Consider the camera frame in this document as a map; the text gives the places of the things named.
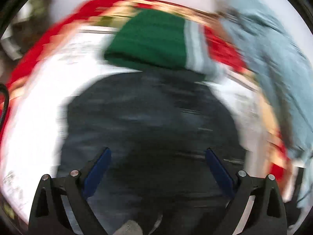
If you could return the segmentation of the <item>white patterned bed sheet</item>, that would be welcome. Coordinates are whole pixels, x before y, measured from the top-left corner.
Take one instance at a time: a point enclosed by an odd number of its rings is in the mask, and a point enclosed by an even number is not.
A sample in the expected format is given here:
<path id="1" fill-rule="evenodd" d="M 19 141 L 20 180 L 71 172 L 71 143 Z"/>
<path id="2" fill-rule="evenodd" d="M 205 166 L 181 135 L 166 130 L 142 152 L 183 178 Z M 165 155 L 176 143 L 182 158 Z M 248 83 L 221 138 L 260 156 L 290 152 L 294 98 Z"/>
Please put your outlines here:
<path id="1" fill-rule="evenodd" d="M 67 103 L 96 80 L 125 71 L 101 59 L 102 47 L 115 32 L 114 28 L 80 29 L 35 66 L 25 93 L 13 105 L 1 146 L 1 174 L 3 194 L 25 226 L 39 178 L 57 173 L 67 135 Z M 246 168 L 252 175 L 263 175 L 265 126 L 257 88 L 229 70 L 211 87 L 235 119 L 239 141 L 248 151 Z"/>

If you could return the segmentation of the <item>light blue garment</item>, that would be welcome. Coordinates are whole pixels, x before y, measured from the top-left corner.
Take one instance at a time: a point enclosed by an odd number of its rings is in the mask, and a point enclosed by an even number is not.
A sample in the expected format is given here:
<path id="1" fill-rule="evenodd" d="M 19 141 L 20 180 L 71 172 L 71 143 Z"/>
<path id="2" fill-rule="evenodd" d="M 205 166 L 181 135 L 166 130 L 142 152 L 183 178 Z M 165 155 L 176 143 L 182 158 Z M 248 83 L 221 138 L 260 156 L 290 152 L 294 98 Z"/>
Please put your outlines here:
<path id="1" fill-rule="evenodd" d="M 312 65 L 262 0 L 224 0 L 221 19 L 273 108 L 290 159 L 305 172 L 297 207 L 312 205 Z"/>

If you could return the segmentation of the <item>red patterned blanket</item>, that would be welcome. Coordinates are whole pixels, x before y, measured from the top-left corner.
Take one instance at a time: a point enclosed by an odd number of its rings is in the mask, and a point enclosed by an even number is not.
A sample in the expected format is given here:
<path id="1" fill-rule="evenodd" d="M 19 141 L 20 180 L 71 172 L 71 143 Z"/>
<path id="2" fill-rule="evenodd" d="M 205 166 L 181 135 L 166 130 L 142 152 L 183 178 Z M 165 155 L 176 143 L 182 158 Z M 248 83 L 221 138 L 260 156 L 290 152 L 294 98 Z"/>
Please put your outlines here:
<path id="1" fill-rule="evenodd" d="M 74 38 L 74 32 L 78 32 L 78 27 L 92 26 L 100 24 L 104 17 L 109 17 L 113 21 L 119 18 L 132 17 L 135 11 L 139 9 L 153 9 L 171 14 L 177 14 L 183 18 L 195 21 L 204 25 L 204 36 L 207 44 L 208 54 L 213 61 L 221 62 L 227 65 L 235 76 L 243 77 L 252 76 L 252 72 L 248 69 L 243 57 L 239 54 L 239 48 L 227 33 L 225 27 L 218 20 L 222 17 L 222 12 L 203 12 L 183 5 L 170 3 L 159 0 L 89 0 L 78 7 L 74 13 L 64 19 L 62 22 L 56 23 L 49 28 L 43 36 L 28 51 L 22 61 L 17 65 L 17 69 L 13 70 L 12 76 L 7 83 L 10 94 L 10 104 L 8 108 L 8 117 L 4 119 L 4 128 L 1 129 L 1 161 L 4 158 L 5 134 L 8 134 L 7 121 L 10 120 L 11 109 L 16 100 L 24 94 L 25 86 L 32 75 L 32 71 L 36 67 L 40 68 L 44 60 L 52 56 L 58 48 L 66 42 Z M 270 154 L 269 161 L 265 161 L 265 171 L 277 175 L 277 183 L 281 193 L 286 192 L 286 188 L 292 177 L 291 160 L 287 157 L 286 147 L 282 141 L 279 132 L 279 126 L 270 104 L 267 103 L 263 94 L 260 95 L 261 113 L 263 122 L 267 132 L 270 134 L 266 153 Z"/>

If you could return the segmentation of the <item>green striped garment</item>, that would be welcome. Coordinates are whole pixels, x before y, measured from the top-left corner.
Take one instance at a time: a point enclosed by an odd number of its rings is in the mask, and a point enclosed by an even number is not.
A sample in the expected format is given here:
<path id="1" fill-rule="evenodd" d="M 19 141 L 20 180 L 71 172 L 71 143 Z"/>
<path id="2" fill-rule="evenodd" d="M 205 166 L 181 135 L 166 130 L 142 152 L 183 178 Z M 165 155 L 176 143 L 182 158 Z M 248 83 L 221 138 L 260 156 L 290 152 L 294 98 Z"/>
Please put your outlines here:
<path id="1" fill-rule="evenodd" d="M 158 10 L 144 9 L 128 20 L 103 56 L 114 65 L 135 70 L 192 71 L 207 80 L 223 74 L 209 56 L 203 25 Z"/>

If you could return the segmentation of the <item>black leather jacket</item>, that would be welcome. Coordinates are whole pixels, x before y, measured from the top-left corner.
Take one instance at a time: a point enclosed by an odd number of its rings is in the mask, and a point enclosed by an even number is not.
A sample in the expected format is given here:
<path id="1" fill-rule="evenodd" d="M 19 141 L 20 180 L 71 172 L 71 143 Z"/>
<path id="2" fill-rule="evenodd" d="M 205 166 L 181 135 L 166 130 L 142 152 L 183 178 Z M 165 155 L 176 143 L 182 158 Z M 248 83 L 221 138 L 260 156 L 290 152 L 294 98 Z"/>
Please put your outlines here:
<path id="1" fill-rule="evenodd" d="M 89 204 L 108 233 L 137 222 L 144 234 L 209 234 L 227 199 L 205 163 L 212 149 L 239 170 L 235 122 L 191 74 L 136 72 L 103 78 L 67 106 L 58 175 L 105 147 L 108 171 Z"/>

